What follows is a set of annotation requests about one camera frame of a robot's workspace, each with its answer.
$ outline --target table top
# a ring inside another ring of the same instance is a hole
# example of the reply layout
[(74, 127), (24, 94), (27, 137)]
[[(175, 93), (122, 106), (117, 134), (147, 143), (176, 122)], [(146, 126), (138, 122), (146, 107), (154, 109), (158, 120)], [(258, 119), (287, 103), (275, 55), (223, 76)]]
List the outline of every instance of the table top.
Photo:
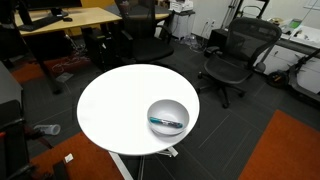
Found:
[[(174, 136), (151, 130), (147, 118), (156, 101), (171, 99), (189, 113), (186, 129)], [(174, 146), (194, 127), (199, 99), (180, 74), (155, 65), (128, 65), (108, 71), (92, 81), (77, 107), (81, 129), (98, 146), (123, 155), (153, 154)]]
[[(117, 7), (116, 4), (107, 6), (105, 8), (106, 11), (109, 11), (115, 15), (121, 16), (120, 11)], [(164, 19), (166, 17), (169, 16), (169, 14), (171, 14), (171, 11), (169, 11), (167, 8), (161, 7), (161, 6), (155, 6), (155, 13), (156, 13), (156, 19), (160, 20), (160, 19)]]
[[(114, 15), (98, 7), (70, 8), (65, 11), (69, 13), (68, 17), (71, 17), (73, 21), (64, 22), (61, 20), (32, 32), (20, 31), (21, 35), (29, 36), (29, 35), (42, 34), (46, 32), (62, 30), (62, 29), (69, 29), (69, 28), (81, 27), (85, 25), (101, 24), (101, 23), (121, 20), (121, 17)], [(30, 16), (31, 16), (31, 19), (34, 21), (34, 20), (48, 16), (48, 12), (34, 11), (34, 12), (30, 12)], [(18, 14), (15, 15), (15, 19), (16, 19), (17, 26), (20, 26), (23, 24)]]

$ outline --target chair armrest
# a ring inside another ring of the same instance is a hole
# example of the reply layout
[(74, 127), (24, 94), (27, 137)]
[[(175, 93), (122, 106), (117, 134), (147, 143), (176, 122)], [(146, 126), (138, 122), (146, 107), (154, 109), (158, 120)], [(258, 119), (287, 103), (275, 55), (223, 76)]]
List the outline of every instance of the chair armrest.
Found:
[(125, 36), (126, 40), (128, 40), (128, 44), (125, 44), (124, 48), (125, 51), (128, 52), (128, 57), (131, 58), (132, 57), (132, 49), (133, 49), (133, 37), (125, 30), (121, 30), (121, 33)]
[(25, 120), (23, 118), (19, 118), (19, 119), (16, 119), (14, 121), (10, 121), (6, 124), (3, 124), (0, 126), (0, 131), (10, 127), (10, 126), (13, 126), (13, 125), (16, 125), (16, 124), (19, 124), (19, 123), (22, 123), (22, 122), (25, 122)]
[(156, 27), (160, 27), (163, 30), (165, 30), (166, 34), (167, 34), (167, 43), (169, 44), (171, 41), (171, 37), (172, 37), (172, 32), (171, 30), (167, 27), (167, 26), (163, 26), (163, 25), (157, 25)]
[(22, 166), (20, 169), (18, 169), (16, 172), (11, 174), (9, 177), (7, 177), (7, 180), (16, 179), (18, 176), (21, 176), (24, 173), (31, 173), (33, 170), (35, 170), (35, 166), (32, 164), (26, 164)]
[(221, 52), (221, 49), (218, 46), (210, 46), (205, 50), (204, 56), (210, 57), (213, 53), (219, 54), (217, 52)]
[(121, 30), (121, 33), (129, 40), (129, 41), (132, 41), (133, 38), (132, 36), (125, 30)]

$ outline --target computer monitor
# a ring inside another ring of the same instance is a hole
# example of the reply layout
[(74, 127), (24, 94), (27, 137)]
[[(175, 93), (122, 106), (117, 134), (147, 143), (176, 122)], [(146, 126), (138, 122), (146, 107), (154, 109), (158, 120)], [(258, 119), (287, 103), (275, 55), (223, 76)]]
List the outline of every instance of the computer monitor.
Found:
[(28, 10), (51, 10), (54, 16), (66, 16), (61, 8), (82, 7), (81, 0), (26, 0)]

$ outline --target desk leg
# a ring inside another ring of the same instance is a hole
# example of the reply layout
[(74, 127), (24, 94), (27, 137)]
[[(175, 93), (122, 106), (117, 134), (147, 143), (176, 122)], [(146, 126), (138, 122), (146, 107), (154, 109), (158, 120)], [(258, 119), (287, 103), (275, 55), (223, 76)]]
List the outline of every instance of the desk leg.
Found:
[(48, 84), (49, 84), (53, 94), (60, 94), (62, 92), (62, 90), (59, 87), (57, 81), (54, 79), (53, 75), (49, 72), (49, 70), (46, 67), (46, 65), (43, 63), (42, 60), (39, 60), (38, 58), (37, 58), (37, 62), (39, 63), (43, 73), (46, 75)]
[(139, 165), (138, 180), (143, 179), (144, 162), (145, 162), (145, 156), (141, 156), (140, 165)]
[(114, 39), (115, 43), (115, 52), (116, 55), (120, 55), (120, 48), (121, 48), (121, 27), (123, 24), (120, 24), (120, 22), (111, 22), (107, 24), (109, 32), (112, 34), (112, 38)]
[(100, 24), (100, 29), (103, 33), (108, 32), (108, 25), (106, 23)]

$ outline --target white cabinet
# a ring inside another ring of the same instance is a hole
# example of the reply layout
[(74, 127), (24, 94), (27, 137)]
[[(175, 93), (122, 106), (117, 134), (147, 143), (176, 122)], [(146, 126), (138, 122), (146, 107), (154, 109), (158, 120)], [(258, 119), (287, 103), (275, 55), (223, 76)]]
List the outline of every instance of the white cabinet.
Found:
[[(256, 63), (260, 62), (264, 54), (261, 54)], [(277, 70), (286, 71), (290, 65), (297, 63), (297, 61), (305, 56), (305, 54), (280, 47), (274, 46), (264, 60), (266, 70), (264, 74), (268, 75)], [(298, 73), (298, 84), (305, 89), (314, 93), (320, 92), (320, 59), (312, 58), (305, 65), (302, 66)]]
[(188, 14), (185, 12), (176, 13), (173, 17), (172, 23), (170, 24), (170, 30), (174, 37), (181, 39), (192, 32), (193, 22), (195, 14)]

